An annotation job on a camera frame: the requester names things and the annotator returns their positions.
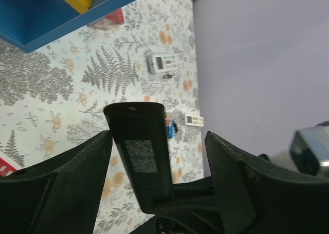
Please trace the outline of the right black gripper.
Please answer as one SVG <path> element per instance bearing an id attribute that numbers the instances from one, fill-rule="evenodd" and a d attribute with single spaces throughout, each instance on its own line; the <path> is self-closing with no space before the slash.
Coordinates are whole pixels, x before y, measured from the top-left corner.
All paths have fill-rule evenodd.
<path id="1" fill-rule="evenodd" d="M 151 203 L 149 220 L 131 233 L 225 233 L 211 177 L 173 185 L 173 197 Z"/>

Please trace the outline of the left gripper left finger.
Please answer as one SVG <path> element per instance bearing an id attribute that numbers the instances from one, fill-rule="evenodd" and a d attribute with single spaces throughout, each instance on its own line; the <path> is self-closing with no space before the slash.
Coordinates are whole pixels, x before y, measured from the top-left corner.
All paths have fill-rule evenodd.
<path id="1" fill-rule="evenodd" d="M 1 177 L 1 233 L 93 233 L 112 145 L 102 131 Z"/>

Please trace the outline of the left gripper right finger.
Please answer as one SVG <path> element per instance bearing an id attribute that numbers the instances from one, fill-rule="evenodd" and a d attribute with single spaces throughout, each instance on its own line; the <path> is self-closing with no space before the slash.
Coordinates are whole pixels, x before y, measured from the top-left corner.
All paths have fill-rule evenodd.
<path id="1" fill-rule="evenodd" d="M 205 138 L 225 233 L 328 233 L 328 179 L 291 171 L 213 132 Z"/>

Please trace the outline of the black remote control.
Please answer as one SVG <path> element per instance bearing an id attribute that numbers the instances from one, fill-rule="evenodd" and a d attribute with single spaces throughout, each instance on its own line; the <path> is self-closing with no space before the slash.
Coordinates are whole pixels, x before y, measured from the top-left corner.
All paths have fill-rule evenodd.
<path id="1" fill-rule="evenodd" d="M 173 201 L 165 107 L 122 102 L 103 112 L 142 212 L 158 214 Z"/>

